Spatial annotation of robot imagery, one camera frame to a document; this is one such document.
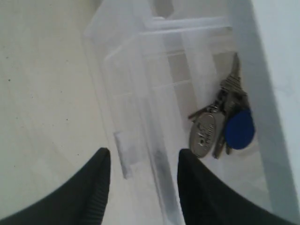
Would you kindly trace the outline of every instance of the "plastic bin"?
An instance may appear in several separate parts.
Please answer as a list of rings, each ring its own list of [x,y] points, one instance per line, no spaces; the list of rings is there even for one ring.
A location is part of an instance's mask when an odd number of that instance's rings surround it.
[[[126,39],[113,37],[118,46],[103,39],[101,30],[86,34],[98,75],[104,77],[123,178],[135,195],[137,224],[184,224],[176,184],[178,153],[188,148],[188,115],[212,102],[231,69],[236,51],[231,30],[136,31]],[[208,155],[203,162],[244,197],[271,211],[256,140],[244,151],[221,160]]]

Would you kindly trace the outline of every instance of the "metal key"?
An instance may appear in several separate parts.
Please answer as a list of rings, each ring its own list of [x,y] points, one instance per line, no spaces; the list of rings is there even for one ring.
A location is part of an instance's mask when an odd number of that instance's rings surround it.
[[[231,108],[234,108],[234,107],[235,107],[235,101],[233,100],[233,95],[230,92],[228,94],[227,100],[225,102],[226,115],[225,115],[224,121],[222,123],[222,128],[221,128],[220,134],[217,138],[214,151],[212,153],[212,156],[216,159],[218,159],[220,157],[223,146],[225,144],[225,137],[224,137],[224,134],[223,134],[224,133],[224,128],[225,128],[225,125],[226,125],[227,121],[229,120],[230,115],[231,115],[231,113],[230,113]]]
[[[237,92],[241,95],[246,95],[241,87],[240,82],[240,60],[238,54],[235,53],[232,62],[232,69],[230,74],[220,84],[221,88],[226,91]]]
[[[219,133],[219,136],[216,141],[216,145],[214,148],[214,151],[212,153],[212,156],[216,159],[220,157],[220,154],[223,150],[225,143],[225,137],[224,137],[224,130],[227,122],[229,119],[235,115],[237,112],[241,111],[243,109],[243,105],[241,105],[241,101],[236,98],[236,93],[235,92],[230,92],[228,94],[228,98],[225,102],[225,118],[222,123],[222,128]],[[230,154],[230,149],[226,147],[226,153]]]

